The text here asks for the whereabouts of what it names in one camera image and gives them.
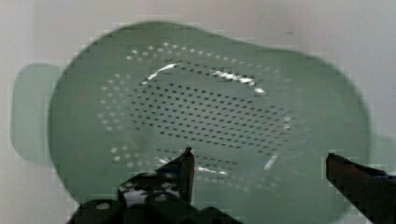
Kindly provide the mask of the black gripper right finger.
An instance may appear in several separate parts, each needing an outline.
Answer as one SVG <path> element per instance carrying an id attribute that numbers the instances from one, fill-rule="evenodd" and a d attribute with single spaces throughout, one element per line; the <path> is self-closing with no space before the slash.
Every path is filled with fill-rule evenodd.
<path id="1" fill-rule="evenodd" d="M 329 153 L 326 177 L 373 224 L 395 224 L 395 176 Z"/>

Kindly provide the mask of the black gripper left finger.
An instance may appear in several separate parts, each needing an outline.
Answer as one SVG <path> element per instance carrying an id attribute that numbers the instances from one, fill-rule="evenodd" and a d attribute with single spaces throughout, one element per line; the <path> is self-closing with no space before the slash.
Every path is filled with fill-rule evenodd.
<path id="1" fill-rule="evenodd" d="M 189 203 L 191 201 L 195 158 L 191 147 L 177 158 L 154 172 L 140 173 L 120 184 L 118 200 L 126 205 L 143 203 L 155 194 L 171 194 Z"/>

